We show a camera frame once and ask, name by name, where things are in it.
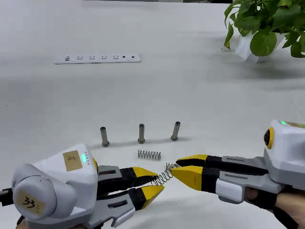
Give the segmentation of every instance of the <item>compression spring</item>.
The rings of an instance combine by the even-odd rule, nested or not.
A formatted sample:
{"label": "compression spring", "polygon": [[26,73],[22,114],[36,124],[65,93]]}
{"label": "compression spring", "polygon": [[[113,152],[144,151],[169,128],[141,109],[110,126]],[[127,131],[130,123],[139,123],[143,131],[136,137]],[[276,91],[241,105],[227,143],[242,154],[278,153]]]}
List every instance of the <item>compression spring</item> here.
{"label": "compression spring", "polygon": [[162,172],[161,174],[159,174],[158,178],[156,178],[155,180],[153,180],[151,182],[152,185],[163,185],[164,183],[166,183],[167,181],[169,181],[171,178],[173,178],[171,170],[172,168],[178,168],[180,167],[177,164],[169,164],[166,163],[166,169],[164,170],[164,172]]}
{"label": "compression spring", "polygon": [[161,159],[161,152],[148,151],[148,150],[138,150],[138,157],[152,159],[152,160],[160,160]]}

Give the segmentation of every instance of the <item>power strip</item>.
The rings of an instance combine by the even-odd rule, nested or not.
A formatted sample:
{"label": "power strip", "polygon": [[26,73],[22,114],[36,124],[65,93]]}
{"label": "power strip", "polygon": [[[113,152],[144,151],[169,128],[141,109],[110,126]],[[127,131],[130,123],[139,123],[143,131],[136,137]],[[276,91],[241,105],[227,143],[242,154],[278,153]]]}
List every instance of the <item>power strip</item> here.
{"label": "power strip", "polygon": [[55,64],[141,62],[139,54],[73,54],[57,58]]}

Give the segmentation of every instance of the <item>metal peg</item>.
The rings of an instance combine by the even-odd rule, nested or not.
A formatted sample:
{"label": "metal peg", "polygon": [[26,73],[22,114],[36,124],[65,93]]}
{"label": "metal peg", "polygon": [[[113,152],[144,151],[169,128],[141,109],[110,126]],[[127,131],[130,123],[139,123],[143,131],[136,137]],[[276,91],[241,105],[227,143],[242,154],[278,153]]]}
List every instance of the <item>metal peg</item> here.
{"label": "metal peg", "polygon": [[178,140],[179,128],[180,128],[180,122],[176,122],[173,128],[173,135],[171,136],[171,140],[174,142]]}
{"label": "metal peg", "polygon": [[102,146],[103,147],[108,147],[109,142],[108,142],[108,138],[107,138],[106,128],[104,126],[102,126],[100,128],[100,131],[101,131],[101,135],[102,135]]}
{"label": "metal peg", "polygon": [[138,138],[138,143],[143,144],[145,142],[144,138],[144,124],[139,125],[139,138]]}

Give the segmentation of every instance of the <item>green led light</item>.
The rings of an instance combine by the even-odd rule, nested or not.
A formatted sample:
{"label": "green led light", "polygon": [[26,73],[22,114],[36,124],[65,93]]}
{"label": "green led light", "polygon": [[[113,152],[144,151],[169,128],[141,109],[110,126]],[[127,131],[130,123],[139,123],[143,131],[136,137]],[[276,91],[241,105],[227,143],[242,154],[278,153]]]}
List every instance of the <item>green led light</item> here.
{"label": "green led light", "polygon": [[83,162],[87,162],[87,158],[86,158],[86,155],[85,155],[85,154],[82,154],[82,155],[81,155],[81,160],[82,160]]}

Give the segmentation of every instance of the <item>label sticker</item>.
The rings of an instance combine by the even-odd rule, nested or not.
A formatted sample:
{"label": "label sticker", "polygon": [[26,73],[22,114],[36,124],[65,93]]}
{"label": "label sticker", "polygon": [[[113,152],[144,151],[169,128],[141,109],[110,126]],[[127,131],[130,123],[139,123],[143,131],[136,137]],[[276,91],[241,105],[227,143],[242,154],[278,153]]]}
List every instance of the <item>label sticker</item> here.
{"label": "label sticker", "polygon": [[41,216],[46,207],[46,203],[29,195],[23,190],[19,191],[16,203],[36,216]]}
{"label": "label sticker", "polygon": [[304,125],[304,124],[291,123],[291,122],[286,122],[286,123],[289,124],[290,126],[293,126],[293,127],[305,128],[305,125]]}
{"label": "label sticker", "polygon": [[67,172],[82,168],[81,158],[77,150],[63,153]]}

